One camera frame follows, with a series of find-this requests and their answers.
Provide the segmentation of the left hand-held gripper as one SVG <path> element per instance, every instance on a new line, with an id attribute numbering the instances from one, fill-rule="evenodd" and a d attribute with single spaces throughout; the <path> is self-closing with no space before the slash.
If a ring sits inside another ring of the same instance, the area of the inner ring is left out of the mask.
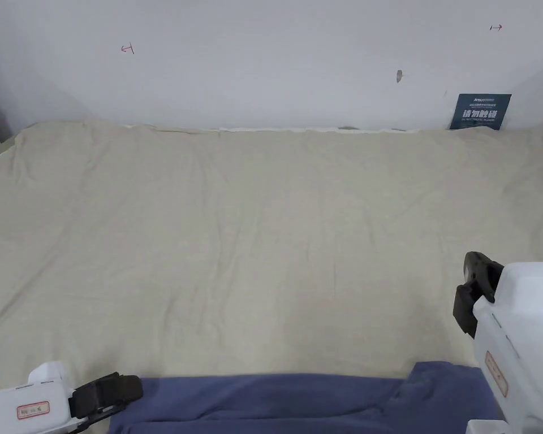
<path id="1" fill-rule="evenodd" d="M 40 364 L 26 384 L 0 390 L 0 433 L 71 433 L 86 418 L 71 415 L 69 400 L 78 390 L 60 361 Z M 142 399 L 143 383 L 136 375 L 118 372 L 94 381 L 98 412 L 125 408 Z"/>

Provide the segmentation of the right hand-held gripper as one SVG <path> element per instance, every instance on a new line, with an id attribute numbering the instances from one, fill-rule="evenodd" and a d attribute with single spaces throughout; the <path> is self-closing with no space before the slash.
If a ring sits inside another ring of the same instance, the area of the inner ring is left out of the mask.
<path id="1" fill-rule="evenodd" d="M 468 433 L 543 433 L 543 262 L 504 266 L 492 302 L 481 296 L 482 255 L 469 251 L 452 314 L 473 339 L 476 361 L 503 420 L 472 419 Z"/>

